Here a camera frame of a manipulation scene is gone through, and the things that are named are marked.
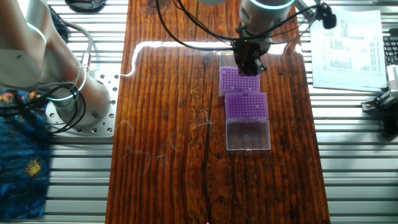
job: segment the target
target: black clamp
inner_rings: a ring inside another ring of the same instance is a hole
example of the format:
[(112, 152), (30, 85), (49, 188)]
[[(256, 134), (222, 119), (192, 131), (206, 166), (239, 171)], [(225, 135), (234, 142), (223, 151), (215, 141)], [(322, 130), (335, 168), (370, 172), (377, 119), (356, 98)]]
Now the black clamp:
[(106, 0), (65, 0), (76, 12), (98, 12), (105, 6)]
[(331, 12), (331, 8), (326, 3), (321, 3), (317, 7), (317, 20), (322, 20), (325, 29), (332, 29), (337, 25), (337, 18)]

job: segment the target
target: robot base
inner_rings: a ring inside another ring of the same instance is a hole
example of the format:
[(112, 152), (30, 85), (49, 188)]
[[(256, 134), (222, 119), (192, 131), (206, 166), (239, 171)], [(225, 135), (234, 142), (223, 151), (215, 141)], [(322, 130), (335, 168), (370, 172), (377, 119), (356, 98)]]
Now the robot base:
[[(109, 94), (111, 96), (111, 105), (108, 112), (95, 124), (89, 126), (79, 126), (79, 124), (77, 124), (74, 128), (71, 128), (64, 133), (56, 134), (57, 136), (74, 138), (113, 137), (116, 123), (116, 108), (118, 105), (120, 75), (109, 73), (105, 74), (97, 70), (91, 71), (90, 75), (96, 80), (102, 82), (109, 91)], [(46, 115), (46, 128), (48, 132), (54, 132), (64, 126), (64, 124), (62, 124), (64, 123), (64, 121), (61, 120), (56, 108), (51, 102), (47, 105)], [(86, 116), (91, 116), (89, 111), (86, 111)]]

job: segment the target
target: purple tray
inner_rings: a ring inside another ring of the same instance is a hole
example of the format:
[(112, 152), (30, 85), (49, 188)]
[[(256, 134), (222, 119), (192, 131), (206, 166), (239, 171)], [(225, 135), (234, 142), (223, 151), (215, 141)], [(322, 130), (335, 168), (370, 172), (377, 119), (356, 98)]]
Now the purple tray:
[(237, 68), (221, 67), (220, 69), (220, 96), (225, 93), (259, 93), (260, 75), (242, 77)]
[(268, 119), (265, 93), (225, 94), (226, 119)]

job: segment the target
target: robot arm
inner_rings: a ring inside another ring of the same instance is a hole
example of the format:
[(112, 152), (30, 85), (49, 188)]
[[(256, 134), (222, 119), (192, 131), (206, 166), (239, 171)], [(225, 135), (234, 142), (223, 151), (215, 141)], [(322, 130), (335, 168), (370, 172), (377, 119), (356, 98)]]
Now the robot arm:
[(322, 20), (326, 29), (336, 26), (336, 16), (326, 4), (316, 1), (316, 7), (308, 9), (302, 0), (242, 0), (239, 16), (242, 25), (237, 29), (241, 37), (253, 37), (250, 40), (233, 42), (235, 62), (241, 74), (257, 75), (266, 70), (260, 56), (268, 52), (272, 40), (267, 31), (286, 20), (290, 8), (294, 5), (309, 23)]
[(37, 25), (25, 20), (18, 1), (0, 1), (0, 86), (25, 88), (39, 80), (50, 32)]
[[(102, 118), (110, 106), (109, 91), (87, 69), (59, 36), (45, 0), (0, 0), (0, 88), (48, 92), (72, 82), (87, 111), (97, 114), (86, 115), (79, 123), (85, 126)], [(69, 90), (59, 89), (49, 100), (64, 121), (71, 120), (75, 104)]]

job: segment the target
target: transparent box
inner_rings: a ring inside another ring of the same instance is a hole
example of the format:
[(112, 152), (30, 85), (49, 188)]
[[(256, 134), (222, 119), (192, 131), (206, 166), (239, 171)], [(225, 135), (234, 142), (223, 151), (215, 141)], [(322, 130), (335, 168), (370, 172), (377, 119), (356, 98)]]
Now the transparent box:
[(225, 110), (227, 150), (271, 149), (265, 93), (227, 93)]

